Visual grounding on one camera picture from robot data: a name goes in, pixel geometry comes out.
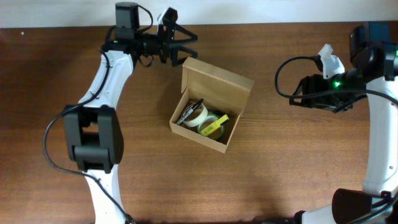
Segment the cardboard box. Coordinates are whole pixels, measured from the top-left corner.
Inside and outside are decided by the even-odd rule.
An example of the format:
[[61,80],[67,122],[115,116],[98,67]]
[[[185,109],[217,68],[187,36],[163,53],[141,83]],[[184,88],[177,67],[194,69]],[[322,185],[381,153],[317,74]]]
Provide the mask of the cardboard box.
[[[243,115],[253,85],[254,81],[244,76],[195,58],[187,58],[183,63],[182,97],[169,121],[171,131],[224,154]],[[216,110],[229,117],[224,134],[218,140],[202,136],[197,133],[196,127],[177,124],[189,103],[200,99],[208,110]]]

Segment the yellow highlighter marker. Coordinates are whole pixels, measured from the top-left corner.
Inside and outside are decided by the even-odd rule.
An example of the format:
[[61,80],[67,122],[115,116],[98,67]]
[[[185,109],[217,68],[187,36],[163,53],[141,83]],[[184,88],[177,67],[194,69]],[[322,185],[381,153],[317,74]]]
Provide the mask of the yellow highlighter marker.
[[214,122],[212,122],[207,127],[202,129],[200,131],[200,134],[203,136],[209,136],[210,134],[215,132],[217,129],[220,129],[222,127],[222,125],[224,125],[228,121],[229,121],[228,115],[224,114],[222,117],[217,118]]

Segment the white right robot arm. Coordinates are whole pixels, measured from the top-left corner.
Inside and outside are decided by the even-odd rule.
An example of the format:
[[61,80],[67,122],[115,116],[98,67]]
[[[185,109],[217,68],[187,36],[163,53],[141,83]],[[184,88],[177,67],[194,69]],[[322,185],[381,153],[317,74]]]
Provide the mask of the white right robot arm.
[[271,223],[397,223],[397,43],[389,26],[367,22],[349,37],[351,70],[326,44],[316,56],[320,73],[301,79],[291,94],[278,92],[292,106],[339,113],[367,99],[370,110],[369,156],[363,189],[338,189],[332,203],[299,211]]

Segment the white masking tape roll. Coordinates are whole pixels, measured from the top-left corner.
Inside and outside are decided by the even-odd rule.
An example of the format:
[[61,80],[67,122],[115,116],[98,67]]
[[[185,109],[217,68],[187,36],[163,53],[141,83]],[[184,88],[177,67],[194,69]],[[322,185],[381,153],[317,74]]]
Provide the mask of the white masking tape roll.
[[183,121],[183,124],[186,127],[192,128],[201,124],[207,116],[208,110],[206,106],[202,103]]

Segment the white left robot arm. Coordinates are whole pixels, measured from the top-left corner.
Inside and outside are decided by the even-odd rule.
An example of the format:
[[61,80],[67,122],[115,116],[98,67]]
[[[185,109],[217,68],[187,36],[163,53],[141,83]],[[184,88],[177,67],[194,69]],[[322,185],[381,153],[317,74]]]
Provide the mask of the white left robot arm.
[[187,48],[196,34],[177,24],[178,13],[167,8],[157,19],[155,34],[141,28],[135,2],[115,5],[116,23],[101,46],[101,63],[88,91],[76,105],[66,106],[63,122],[68,156],[85,177],[93,199],[95,223],[133,223],[125,211],[119,191],[118,168],[124,152],[124,139],[116,114],[127,79],[142,57],[158,56],[173,66],[184,63],[178,53],[197,57]]

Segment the green tape roll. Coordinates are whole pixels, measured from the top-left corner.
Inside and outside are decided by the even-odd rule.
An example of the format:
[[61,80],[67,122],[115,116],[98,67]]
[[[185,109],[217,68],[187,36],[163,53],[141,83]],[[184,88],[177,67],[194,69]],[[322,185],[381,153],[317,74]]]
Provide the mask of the green tape roll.
[[197,133],[213,140],[219,140],[225,133],[224,126],[228,121],[227,114],[223,116],[210,114],[197,126]]

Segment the black sharpie marker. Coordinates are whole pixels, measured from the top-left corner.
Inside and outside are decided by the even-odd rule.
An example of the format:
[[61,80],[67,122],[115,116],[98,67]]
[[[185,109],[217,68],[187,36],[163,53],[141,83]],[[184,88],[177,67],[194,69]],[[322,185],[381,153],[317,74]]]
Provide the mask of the black sharpie marker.
[[176,122],[176,124],[182,124],[201,104],[203,103],[203,98],[198,100],[196,103],[188,106],[181,115],[181,118]]

